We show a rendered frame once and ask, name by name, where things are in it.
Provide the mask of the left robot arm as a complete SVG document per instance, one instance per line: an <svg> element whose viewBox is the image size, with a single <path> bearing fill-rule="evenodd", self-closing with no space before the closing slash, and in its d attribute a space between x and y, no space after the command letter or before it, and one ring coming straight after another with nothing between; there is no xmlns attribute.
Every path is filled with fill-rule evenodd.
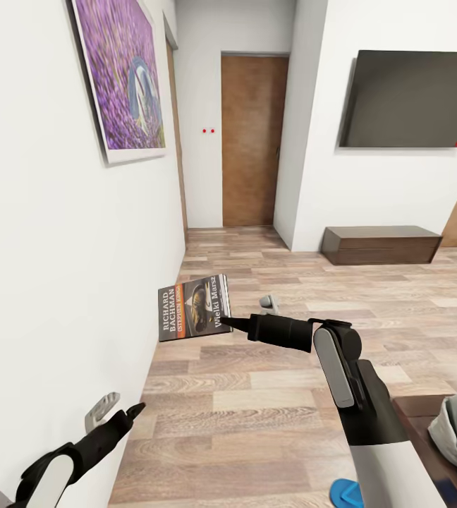
<svg viewBox="0 0 457 508"><path fill-rule="evenodd" d="M86 436L81 441L67 442L31 464L21 475L16 502L7 508L56 508L68 485L111 452L146 407L142 402L126 412L117 411L109 421L103 419L120 398L119 392L104 395L84 417Z"/></svg>

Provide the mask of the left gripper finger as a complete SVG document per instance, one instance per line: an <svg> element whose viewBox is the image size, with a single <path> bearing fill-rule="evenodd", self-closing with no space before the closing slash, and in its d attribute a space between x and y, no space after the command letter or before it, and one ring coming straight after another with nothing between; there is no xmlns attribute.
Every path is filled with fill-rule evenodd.
<svg viewBox="0 0 457 508"><path fill-rule="evenodd" d="M142 410L146 407L146 404L144 402L139 403L135 406L130 407L126 412L126 416L128 417L128 420L131 422L131 424L134 424L134 420L136 417L142 412Z"/></svg>

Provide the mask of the sandal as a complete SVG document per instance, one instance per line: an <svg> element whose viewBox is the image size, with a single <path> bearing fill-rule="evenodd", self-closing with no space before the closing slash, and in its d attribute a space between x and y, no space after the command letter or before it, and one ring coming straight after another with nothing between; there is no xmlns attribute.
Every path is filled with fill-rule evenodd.
<svg viewBox="0 0 457 508"><path fill-rule="evenodd" d="M336 508L365 508L358 482L336 479L331 486L330 496Z"/></svg>

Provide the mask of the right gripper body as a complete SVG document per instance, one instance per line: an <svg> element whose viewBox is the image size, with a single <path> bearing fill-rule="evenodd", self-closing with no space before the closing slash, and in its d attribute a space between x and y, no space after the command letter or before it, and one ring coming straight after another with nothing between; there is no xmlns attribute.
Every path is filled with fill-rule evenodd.
<svg viewBox="0 0 457 508"><path fill-rule="evenodd" d="M248 340L290 348L292 318L274 314L250 314Z"/></svg>

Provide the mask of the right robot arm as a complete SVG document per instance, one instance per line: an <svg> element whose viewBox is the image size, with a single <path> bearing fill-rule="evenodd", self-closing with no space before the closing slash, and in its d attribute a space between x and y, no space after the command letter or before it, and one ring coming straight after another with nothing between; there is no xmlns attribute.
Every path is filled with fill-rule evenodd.
<svg viewBox="0 0 457 508"><path fill-rule="evenodd" d="M391 405L389 390L362 351L352 323L279 316L278 297L266 295L250 318L220 317L248 340L310 353L313 343L346 434L365 508L446 508Z"/></svg>

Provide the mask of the hardback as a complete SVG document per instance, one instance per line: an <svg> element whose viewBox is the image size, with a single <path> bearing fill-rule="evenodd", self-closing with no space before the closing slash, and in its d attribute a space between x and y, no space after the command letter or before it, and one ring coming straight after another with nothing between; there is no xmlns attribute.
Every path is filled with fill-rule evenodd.
<svg viewBox="0 0 457 508"><path fill-rule="evenodd" d="M158 289L159 342L228 334L233 327L220 317L232 317L225 274Z"/></svg>

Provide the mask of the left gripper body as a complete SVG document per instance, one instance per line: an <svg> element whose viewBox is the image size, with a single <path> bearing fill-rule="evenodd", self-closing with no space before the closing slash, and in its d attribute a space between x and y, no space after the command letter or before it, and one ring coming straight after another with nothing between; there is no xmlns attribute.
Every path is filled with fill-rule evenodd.
<svg viewBox="0 0 457 508"><path fill-rule="evenodd" d="M125 412L119 410L104 425L85 436L92 439L97 445L96 464L116 447L117 443L131 430L132 426Z"/></svg>

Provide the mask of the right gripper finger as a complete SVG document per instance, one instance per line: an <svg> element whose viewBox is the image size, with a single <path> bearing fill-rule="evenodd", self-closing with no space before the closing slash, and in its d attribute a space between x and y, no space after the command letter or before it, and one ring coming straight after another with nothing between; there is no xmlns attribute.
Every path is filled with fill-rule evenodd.
<svg viewBox="0 0 457 508"><path fill-rule="evenodd" d="M222 324L229 325L234 329L239 329L244 332L248 332L250 326L250 318L236 318L236 317L220 317L219 320Z"/></svg>

